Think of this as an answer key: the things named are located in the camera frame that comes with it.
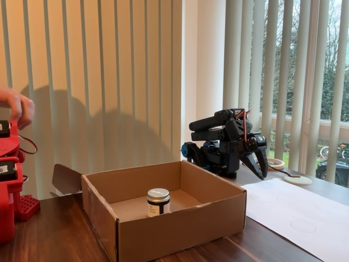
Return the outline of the person's right hand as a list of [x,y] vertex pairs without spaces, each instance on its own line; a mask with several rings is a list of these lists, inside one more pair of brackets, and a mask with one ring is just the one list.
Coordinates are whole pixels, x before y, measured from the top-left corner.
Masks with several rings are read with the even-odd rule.
[[17,122],[19,130],[25,129],[34,120],[34,102],[11,88],[1,87],[1,107],[10,109],[10,120]]

